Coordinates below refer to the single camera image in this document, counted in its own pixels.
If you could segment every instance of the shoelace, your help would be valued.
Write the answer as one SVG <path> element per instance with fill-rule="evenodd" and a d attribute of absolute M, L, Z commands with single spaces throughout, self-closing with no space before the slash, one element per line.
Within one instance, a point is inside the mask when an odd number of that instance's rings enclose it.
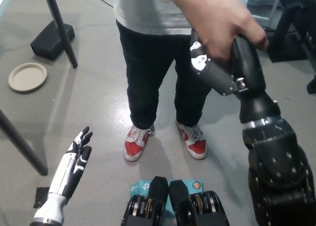
<path fill-rule="evenodd" d="M 193 127 L 188 127 L 186 129 L 188 131 L 189 138 L 192 138 L 195 141 L 200 140 L 201 133 L 200 133 L 200 129 L 197 125 L 193 126 Z"/>
<path fill-rule="evenodd" d="M 130 134 L 130 138 L 132 142 L 142 141 L 145 133 L 151 134 L 151 130 L 141 130 L 137 127 L 133 127 L 132 133 Z"/>

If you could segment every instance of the white robotic hand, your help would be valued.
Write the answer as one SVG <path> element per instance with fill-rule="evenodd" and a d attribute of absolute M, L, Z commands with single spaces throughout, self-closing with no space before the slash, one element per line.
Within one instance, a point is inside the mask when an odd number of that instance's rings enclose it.
<path fill-rule="evenodd" d="M 47 201 L 35 213 L 30 226 L 62 226 L 63 209 L 72 197 L 90 157 L 89 143 L 92 132 L 86 127 L 74 139 L 62 157 L 50 185 Z"/>

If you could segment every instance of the white t-shirt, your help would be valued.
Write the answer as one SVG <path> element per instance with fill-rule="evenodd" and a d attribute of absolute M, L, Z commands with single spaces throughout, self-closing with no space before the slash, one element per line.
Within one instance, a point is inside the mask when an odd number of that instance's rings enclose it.
<path fill-rule="evenodd" d="M 171 0 L 116 0 L 114 13 L 126 28 L 148 35 L 189 35 L 191 27 Z"/>

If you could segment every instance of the red and white sneaker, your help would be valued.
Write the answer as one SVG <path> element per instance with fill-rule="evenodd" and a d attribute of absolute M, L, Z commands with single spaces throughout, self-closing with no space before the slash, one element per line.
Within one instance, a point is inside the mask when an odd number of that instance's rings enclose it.
<path fill-rule="evenodd" d="M 142 156 L 148 138 L 151 136 L 151 134 L 152 131 L 150 129 L 141 130 L 133 125 L 132 129 L 127 135 L 124 145 L 123 156 L 125 160 L 128 162 L 137 161 L 140 156 Z"/>
<path fill-rule="evenodd" d="M 187 127 L 177 121 L 176 125 L 182 134 L 189 154 L 199 160 L 206 158 L 206 140 L 200 127 L 198 125 Z"/>

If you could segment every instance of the beige plate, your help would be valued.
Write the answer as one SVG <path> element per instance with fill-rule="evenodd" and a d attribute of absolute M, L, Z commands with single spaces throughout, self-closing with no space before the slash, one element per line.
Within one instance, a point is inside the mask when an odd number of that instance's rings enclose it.
<path fill-rule="evenodd" d="M 28 92 L 41 86 L 46 78 L 47 71 L 44 66 L 37 63 L 26 63 L 11 72 L 9 86 L 18 92 Z"/>

